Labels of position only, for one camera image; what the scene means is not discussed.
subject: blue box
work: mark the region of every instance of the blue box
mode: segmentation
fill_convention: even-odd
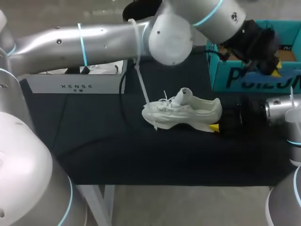
[[[223,62],[216,54],[207,54],[211,87],[217,92],[261,92],[261,93],[290,93],[291,86],[294,93],[301,93],[301,21],[257,21],[260,27],[271,27],[279,36],[279,58],[283,69],[281,74],[289,76],[272,78],[261,76],[269,81],[249,82],[251,75],[259,75],[251,72],[244,78],[239,75],[244,67],[241,61],[231,60]],[[218,45],[208,42],[206,49],[219,51]]]

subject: concrete floor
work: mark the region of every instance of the concrete floor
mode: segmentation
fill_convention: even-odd
[[[131,0],[0,0],[16,37],[82,23],[122,22]],[[240,0],[253,19],[301,19],[300,0]],[[206,39],[195,32],[196,44]],[[266,226],[268,187],[117,186],[113,226]]]

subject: robotic arm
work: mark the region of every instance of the robotic arm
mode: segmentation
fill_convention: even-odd
[[[246,20],[234,0],[164,1],[154,17],[137,23],[142,56],[181,63],[192,49],[191,24],[263,74],[276,69],[276,35]],[[34,135],[16,77],[136,57],[131,23],[77,24],[15,39],[0,11],[0,226],[46,225],[44,217],[47,225],[96,225],[87,220],[85,203],[68,176]]]

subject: black table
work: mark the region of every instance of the black table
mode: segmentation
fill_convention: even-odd
[[[238,97],[211,91],[202,55],[176,67],[147,61],[140,69],[150,101],[164,98],[164,90],[175,96],[182,87],[203,99],[218,97],[222,105]],[[117,94],[33,94],[22,83],[37,133],[76,184],[274,186],[294,169],[285,140],[271,128],[239,137],[188,126],[156,131],[141,116],[145,101],[129,70],[123,95],[128,124]]]

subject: white sneaker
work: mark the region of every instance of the white sneaker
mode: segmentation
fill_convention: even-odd
[[[192,95],[188,88],[182,88],[177,96],[151,102],[144,106],[143,118],[150,124],[161,129],[185,123],[193,128],[213,132],[209,125],[217,123],[222,115],[222,105],[217,98],[214,101],[202,100]]]

